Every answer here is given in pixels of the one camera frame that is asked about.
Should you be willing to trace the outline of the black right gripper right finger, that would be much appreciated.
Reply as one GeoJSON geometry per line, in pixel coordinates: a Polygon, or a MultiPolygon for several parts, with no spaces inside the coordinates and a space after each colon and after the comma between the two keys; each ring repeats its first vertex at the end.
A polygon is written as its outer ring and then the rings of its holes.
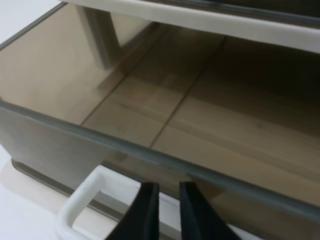
{"type": "Polygon", "coordinates": [[[236,234],[214,211],[194,182],[179,183],[183,240],[235,240],[236,234]]]}

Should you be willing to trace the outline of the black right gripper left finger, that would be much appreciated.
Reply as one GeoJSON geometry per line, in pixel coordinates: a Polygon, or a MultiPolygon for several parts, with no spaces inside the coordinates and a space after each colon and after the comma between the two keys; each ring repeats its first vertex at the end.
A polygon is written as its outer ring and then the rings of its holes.
{"type": "Polygon", "coordinates": [[[108,235],[109,240],[158,240],[159,185],[143,182],[130,208],[108,235]]]}

